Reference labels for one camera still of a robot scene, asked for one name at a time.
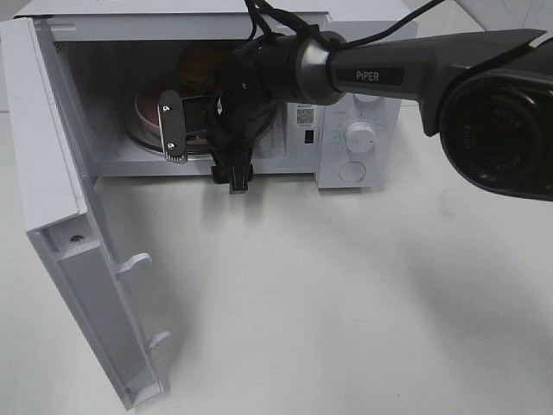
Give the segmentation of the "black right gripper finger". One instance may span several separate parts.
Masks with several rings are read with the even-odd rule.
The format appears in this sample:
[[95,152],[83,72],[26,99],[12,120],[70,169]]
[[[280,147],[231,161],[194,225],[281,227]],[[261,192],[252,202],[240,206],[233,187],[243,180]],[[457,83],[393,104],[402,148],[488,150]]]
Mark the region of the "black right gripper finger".
[[256,129],[247,136],[233,135],[226,146],[226,175],[231,195],[243,194],[248,190],[253,175],[251,159],[254,147],[263,134],[264,129]]
[[209,108],[205,116],[207,141],[215,162],[214,177],[219,182],[242,181],[242,136],[237,133],[226,116]]

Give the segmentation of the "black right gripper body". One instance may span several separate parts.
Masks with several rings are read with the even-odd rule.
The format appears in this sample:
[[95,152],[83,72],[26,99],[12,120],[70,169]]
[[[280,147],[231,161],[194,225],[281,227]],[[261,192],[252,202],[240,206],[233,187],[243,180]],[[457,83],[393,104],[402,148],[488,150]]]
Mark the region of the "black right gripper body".
[[265,95],[257,78],[257,68],[236,54],[226,58],[215,72],[215,88],[207,94],[182,98],[188,140],[202,137],[207,140],[206,111],[215,108],[219,115],[241,136],[263,129],[277,114],[277,104]]

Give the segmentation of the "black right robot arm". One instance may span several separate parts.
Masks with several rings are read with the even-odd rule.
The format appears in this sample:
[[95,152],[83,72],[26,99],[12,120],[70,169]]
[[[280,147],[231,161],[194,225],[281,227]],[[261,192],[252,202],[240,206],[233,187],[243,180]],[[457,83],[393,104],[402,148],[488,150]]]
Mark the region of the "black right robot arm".
[[213,176],[244,192],[259,132],[280,102],[333,105],[347,93],[418,103],[456,171],[499,195],[552,198],[552,41],[539,29],[348,47],[334,32],[258,38],[216,69],[215,88],[159,98],[163,154],[180,163],[205,137]]

